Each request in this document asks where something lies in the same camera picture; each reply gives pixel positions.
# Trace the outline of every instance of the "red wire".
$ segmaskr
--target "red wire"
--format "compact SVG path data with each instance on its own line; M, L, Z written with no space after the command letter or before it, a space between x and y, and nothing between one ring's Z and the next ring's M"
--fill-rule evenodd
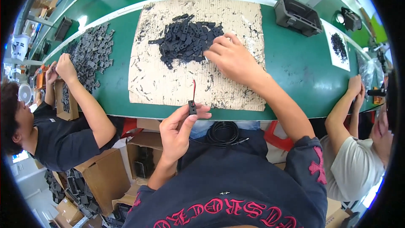
M194 96L196 94L196 81L193 79L193 83L194 83L194 91L193 91L193 106L194 106Z

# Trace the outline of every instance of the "ear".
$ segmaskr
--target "ear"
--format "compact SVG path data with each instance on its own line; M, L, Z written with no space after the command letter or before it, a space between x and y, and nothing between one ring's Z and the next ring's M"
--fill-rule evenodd
M21 134L20 134L20 132L18 130L14 133L14 135L12 137L13 142L15 142L15 143L20 142L21 138L22 138L22 136L21 136Z

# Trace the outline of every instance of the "wall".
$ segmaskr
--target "wall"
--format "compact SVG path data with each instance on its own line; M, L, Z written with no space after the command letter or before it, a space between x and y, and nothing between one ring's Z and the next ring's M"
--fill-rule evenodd
M44 178L46 168L38 169L32 157L15 164L13 164L10 158L9 164L11 166L23 166L23 170L18 171L19 174L14 176L14 179L29 208L40 221L40 224L46 228L50 228L48 219L54 218L58 214L58 211L53 207L57 204L53 202L52 192L49 190L49 185Z
M58 214L58 211L53 207L57 204L52 200L52 192L48 189L43 190L27 199L27 204L33 212L37 212L37 219L40 219L40 223L50 228L48 223L49 219L53 219Z

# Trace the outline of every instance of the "gray plastic crate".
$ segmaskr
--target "gray plastic crate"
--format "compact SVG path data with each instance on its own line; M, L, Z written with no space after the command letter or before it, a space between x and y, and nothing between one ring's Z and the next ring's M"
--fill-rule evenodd
M68 32L71 25L72 20L67 18L66 16L63 16L62 22L59 24L58 29L53 36L53 39L55 41L63 42L63 39L65 38L66 33Z
M321 20L315 9L298 0L278 0L274 5L276 23L313 36L322 32Z

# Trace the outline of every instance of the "white paper sheet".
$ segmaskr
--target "white paper sheet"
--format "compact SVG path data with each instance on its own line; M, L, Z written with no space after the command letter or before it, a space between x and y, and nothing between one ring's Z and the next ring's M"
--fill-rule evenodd
M323 27L324 27L324 31L325 31L325 34L328 39L328 45L329 45L329 51L331 54L332 65L345 69L347 71L350 71L349 54L347 52L347 43L345 41L345 38L331 24L323 23ZM333 49L331 39L332 39L332 35L334 35L334 34L337 34L342 39L342 42L344 44L345 51L346 51L346 57L342 57L341 53L336 54L335 50Z

